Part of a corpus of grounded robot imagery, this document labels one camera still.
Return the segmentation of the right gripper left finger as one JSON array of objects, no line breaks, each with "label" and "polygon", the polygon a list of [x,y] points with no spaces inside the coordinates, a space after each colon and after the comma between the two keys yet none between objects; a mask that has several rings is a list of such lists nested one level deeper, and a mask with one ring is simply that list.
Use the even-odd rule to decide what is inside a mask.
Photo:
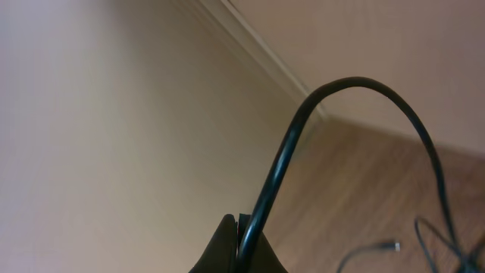
[{"label": "right gripper left finger", "polygon": [[189,273],[233,272],[238,246],[238,226],[233,215],[225,215],[201,257]]}]

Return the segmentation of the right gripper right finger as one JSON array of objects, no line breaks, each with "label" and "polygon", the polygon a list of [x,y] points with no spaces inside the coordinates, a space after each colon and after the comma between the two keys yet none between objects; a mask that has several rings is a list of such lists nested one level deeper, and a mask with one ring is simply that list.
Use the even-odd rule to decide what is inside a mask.
[{"label": "right gripper right finger", "polygon": [[[238,247],[240,247],[242,242],[243,234],[249,224],[249,219],[250,215],[239,214],[237,231]],[[255,248],[248,273],[287,273],[287,270],[277,258],[277,255],[264,234],[261,234],[258,238],[258,244]]]}]

